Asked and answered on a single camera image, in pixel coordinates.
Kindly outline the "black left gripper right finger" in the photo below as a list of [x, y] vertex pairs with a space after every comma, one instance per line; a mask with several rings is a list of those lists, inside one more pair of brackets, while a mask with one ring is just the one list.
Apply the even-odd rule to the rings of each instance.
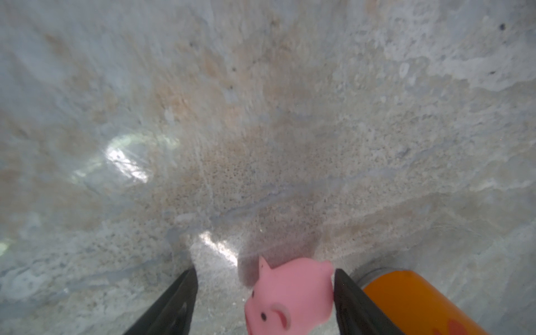
[[342, 269], [334, 275], [334, 305], [340, 335], [404, 335]]

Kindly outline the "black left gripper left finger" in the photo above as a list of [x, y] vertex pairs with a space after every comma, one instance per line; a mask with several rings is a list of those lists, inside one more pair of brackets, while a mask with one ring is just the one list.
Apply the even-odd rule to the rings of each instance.
[[192, 267], [184, 271], [124, 335], [188, 335], [197, 293], [198, 277]]

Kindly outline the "pink pig toy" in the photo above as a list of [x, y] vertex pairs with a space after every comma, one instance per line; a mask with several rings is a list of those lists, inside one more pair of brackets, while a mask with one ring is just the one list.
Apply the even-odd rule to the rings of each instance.
[[271, 268], [261, 256], [258, 270], [259, 279], [244, 306], [249, 334], [309, 334], [330, 319], [331, 262], [297, 258]]

